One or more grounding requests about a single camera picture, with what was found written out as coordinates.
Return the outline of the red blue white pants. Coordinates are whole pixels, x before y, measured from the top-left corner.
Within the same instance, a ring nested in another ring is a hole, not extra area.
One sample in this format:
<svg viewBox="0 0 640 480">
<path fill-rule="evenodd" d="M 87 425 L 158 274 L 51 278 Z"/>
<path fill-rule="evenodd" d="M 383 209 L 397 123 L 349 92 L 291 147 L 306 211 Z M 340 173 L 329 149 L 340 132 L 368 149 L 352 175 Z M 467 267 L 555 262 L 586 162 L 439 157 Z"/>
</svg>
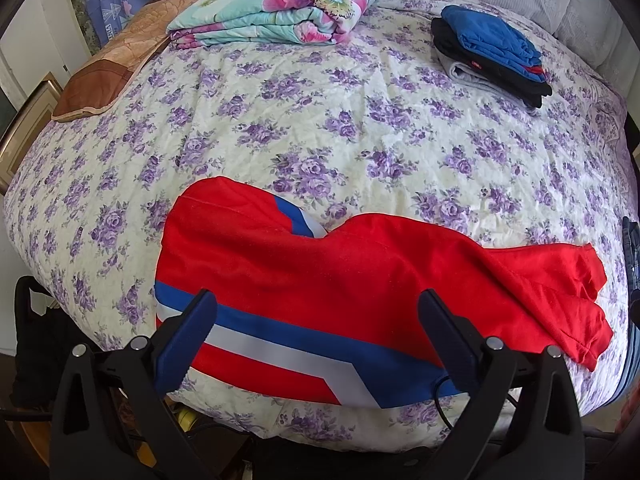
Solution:
<svg viewBox="0 0 640 480">
<path fill-rule="evenodd" d="M 419 297 L 509 348 L 558 346 L 593 370 L 613 333 L 590 245 L 485 248 L 454 230 L 357 214 L 326 231 L 287 200 L 224 177 L 189 186 L 165 220 L 157 319 L 201 290 L 216 323 L 199 372 L 265 396 L 350 408 L 400 408 L 456 389 L 427 337 Z"/>
</svg>

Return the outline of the purple floral bedspread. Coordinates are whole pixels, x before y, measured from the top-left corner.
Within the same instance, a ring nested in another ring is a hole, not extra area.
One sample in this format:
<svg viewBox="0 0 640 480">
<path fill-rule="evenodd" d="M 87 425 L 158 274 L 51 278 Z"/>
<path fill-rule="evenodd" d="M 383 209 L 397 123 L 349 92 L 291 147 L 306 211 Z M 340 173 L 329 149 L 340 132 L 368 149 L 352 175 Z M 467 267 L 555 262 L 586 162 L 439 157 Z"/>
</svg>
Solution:
<svg viewBox="0 0 640 480">
<path fill-rule="evenodd" d="M 3 201 L 6 234 L 101 347 L 152 330 L 168 211 L 215 176 L 275 192 L 327 229 L 386 212 L 487 247 L 590 244 L 613 338 L 570 367 L 589 413 L 627 355 L 622 221 L 637 212 L 624 99 L 535 23 L 502 18 L 541 52 L 552 93 L 529 112 L 451 81 L 431 20 L 447 0 L 378 0 L 346 44 L 167 49 L 107 112 L 52 122 Z"/>
</svg>

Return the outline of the folded black garment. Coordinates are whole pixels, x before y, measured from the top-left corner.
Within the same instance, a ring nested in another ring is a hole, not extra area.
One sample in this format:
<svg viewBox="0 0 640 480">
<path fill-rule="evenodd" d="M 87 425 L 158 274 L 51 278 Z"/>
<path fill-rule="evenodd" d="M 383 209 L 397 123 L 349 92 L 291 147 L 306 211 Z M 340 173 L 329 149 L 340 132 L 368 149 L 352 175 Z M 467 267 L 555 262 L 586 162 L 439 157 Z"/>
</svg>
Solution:
<svg viewBox="0 0 640 480">
<path fill-rule="evenodd" d="M 530 110 L 541 108 L 542 99 L 552 96 L 552 89 L 548 82 L 531 81 L 510 68 L 465 50 L 456 34 L 442 18 L 432 19 L 431 31 L 436 54 L 442 52 L 442 54 L 471 67 L 474 72 L 485 76 L 494 84 L 509 90 L 525 102 L 525 108 Z"/>
</svg>

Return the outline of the brown quilted pillow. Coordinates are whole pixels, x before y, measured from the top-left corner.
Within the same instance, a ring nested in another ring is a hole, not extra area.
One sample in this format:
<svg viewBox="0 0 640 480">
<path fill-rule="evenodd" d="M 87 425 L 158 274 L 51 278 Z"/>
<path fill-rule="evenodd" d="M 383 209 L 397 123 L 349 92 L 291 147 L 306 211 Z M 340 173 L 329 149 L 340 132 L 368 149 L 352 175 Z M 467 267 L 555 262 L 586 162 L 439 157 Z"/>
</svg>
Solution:
<svg viewBox="0 0 640 480">
<path fill-rule="evenodd" d="M 54 122 L 101 115 L 130 86 L 146 62 L 169 42 L 168 24 L 198 0 L 152 0 L 70 77 L 52 112 Z"/>
</svg>

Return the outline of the folded grey garment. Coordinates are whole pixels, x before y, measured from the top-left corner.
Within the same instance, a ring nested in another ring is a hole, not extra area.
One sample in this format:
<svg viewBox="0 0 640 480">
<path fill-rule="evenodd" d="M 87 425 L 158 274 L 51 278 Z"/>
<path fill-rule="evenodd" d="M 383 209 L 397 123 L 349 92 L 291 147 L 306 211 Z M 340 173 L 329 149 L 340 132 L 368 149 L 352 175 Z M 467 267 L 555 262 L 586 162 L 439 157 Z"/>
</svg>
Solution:
<svg viewBox="0 0 640 480">
<path fill-rule="evenodd" d="M 447 76 L 457 84 L 464 84 L 465 86 L 478 90 L 491 92 L 496 96 L 501 96 L 502 98 L 518 104 L 521 107 L 526 107 L 525 102 L 521 98 L 509 90 L 503 89 L 498 84 L 494 84 L 485 76 L 474 72 L 471 67 L 442 54 L 442 52 L 437 52 L 437 56 Z"/>
</svg>

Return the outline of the folded blue garment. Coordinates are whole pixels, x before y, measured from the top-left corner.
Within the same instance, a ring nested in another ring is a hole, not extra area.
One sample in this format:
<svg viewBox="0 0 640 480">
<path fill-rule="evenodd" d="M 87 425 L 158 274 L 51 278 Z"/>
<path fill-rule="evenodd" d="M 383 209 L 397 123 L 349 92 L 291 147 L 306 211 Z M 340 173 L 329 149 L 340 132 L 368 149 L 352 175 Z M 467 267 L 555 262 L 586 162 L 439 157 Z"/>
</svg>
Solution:
<svg viewBox="0 0 640 480">
<path fill-rule="evenodd" d="M 545 82 L 541 54 L 519 30 L 501 18 L 464 6 L 445 6 L 440 17 L 470 52 L 536 82 Z"/>
</svg>

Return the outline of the folded turquoise floral quilt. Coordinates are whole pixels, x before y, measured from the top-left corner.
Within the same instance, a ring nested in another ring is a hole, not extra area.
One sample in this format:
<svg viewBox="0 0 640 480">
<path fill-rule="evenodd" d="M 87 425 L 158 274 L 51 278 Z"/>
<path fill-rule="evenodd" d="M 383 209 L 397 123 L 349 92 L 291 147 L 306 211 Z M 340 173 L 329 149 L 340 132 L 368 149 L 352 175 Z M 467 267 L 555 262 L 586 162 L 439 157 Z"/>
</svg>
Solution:
<svg viewBox="0 0 640 480">
<path fill-rule="evenodd" d="M 167 26 L 178 49 L 230 42 L 340 44 L 375 0 L 198 0 Z"/>
</svg>

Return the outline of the gold picture frame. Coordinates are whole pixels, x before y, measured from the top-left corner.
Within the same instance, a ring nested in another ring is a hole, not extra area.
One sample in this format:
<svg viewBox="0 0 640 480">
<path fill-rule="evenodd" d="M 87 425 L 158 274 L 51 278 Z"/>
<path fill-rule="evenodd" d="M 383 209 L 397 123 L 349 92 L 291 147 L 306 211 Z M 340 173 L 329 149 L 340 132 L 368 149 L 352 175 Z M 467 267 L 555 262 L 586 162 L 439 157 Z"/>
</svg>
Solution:
<svg viewBox="0 0 640 480">
<path fill-rule="evenodd" d="M 1 194 L 17 173 L 28 150 L 50 122 L 62 94 L 62 87 L 49 72 L 27 98 L 1 138 L 0 183 Z"/>
</svg>

